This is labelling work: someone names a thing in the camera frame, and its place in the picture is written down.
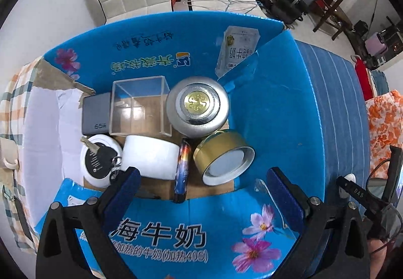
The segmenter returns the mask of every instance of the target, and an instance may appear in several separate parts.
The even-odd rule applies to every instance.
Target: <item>blue gripper pad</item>
[[[136,168],[132,169],[134,169],[132,173],[126,178],[118,192],[116,192],[109,204],[105,207],[103,212],[104,224],[102,228],[106,234],[119,227],[122,217],[133,201],[134,194],[140,187],[140,172]]]
[[[305,218],[309,214],[308,198],[301,188],[291,184],[277,167],[267,171],[266,179],[267,188],[288,226],[291,230],[302,234],[305,228]]]

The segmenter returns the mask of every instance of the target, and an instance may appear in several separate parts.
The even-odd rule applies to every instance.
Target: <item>blue striped fabric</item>
[[[336,178],[354,173],[364,186],[370,167],[370,133],[364,97],[354,67],[327,50],[297,41],[318,103],[325,146],[329,204],[341,204]]]

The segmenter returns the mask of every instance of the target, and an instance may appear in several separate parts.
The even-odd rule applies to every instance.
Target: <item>gold emblem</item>
[[[234,37],[233,36],[228,36],[227,37],[227,46],[232,46],[234,44]]]
[[[184,100],[185,108],[192,114],[203,114],[210,106],[210,99],[202,91],[190,92]]]

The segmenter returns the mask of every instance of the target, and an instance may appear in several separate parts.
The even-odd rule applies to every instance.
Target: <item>wooden chair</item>
[[[322,16],[319,23],[315,26],[314,32],[316,32],[324,23],[327,23],[338,30],[332,37],[332,40],[335,40],[337,36],[345,29],[352,29],[353,24],[340,8],[340,4],[342,1],[343,0],[322,0],[324,4],[324,10],[317,3],[314,3],[314,6],[316,7],[315,9],[313,9],[313,12],[319,16]],[[329,22],[328,18],[330,16],[334,16],[338,20],[338,22],[341,22],[341,25],[336,25],[332,22]]]

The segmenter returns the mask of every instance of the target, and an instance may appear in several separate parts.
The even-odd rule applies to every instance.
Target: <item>gray power adapter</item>
[[[81,130],[84,136],[109,133],[110,92],[83,99]]]

